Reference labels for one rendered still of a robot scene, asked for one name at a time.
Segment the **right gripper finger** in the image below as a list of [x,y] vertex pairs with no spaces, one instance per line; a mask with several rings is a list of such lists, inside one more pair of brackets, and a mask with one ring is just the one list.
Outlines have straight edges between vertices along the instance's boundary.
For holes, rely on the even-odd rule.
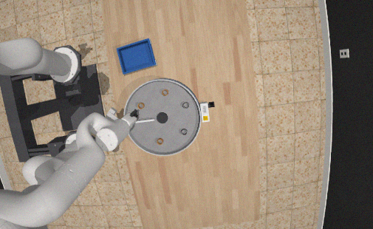
[[131,117],[137,117],[137,110],[135,109],[131,114],[130,114]]

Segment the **blue open-top crate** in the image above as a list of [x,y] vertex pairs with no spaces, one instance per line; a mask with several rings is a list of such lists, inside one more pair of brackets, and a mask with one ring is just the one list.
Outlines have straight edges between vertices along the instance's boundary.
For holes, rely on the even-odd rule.
[[156,65],[152,50],[149,38],[117,48],[123,74]]

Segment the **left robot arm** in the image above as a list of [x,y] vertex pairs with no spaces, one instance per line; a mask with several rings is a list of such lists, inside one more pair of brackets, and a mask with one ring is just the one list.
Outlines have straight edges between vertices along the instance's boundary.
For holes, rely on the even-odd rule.
[[0,43],[0,75],[44,74],[67,82],[77,71],[78,58],[71,49],[44,49],[33,38]]

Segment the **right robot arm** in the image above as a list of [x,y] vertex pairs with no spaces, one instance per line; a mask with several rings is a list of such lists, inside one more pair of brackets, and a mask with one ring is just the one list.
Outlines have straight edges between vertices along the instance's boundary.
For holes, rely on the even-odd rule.
[[56,157],[25,162],[22,174],[30,186],[22,192],[0,189],[0,229],[48,229],[67,211],[105,163],[103,151],[113,151],[129,135],[116,112],[112,107],[105,117],[91,113]]

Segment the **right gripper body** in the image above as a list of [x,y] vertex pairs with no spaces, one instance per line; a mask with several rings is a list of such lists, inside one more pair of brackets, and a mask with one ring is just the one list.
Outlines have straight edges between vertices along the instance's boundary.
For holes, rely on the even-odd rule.
[[132,126],[134,125],[134,123],[136,122],[137,118],[136,117],[131,117],[130,113],[128,113],[124,117],[122,117],[121,120],[126,121],[128,123],[128,125],[129,125],[129,128],[130,128],[131,125]]

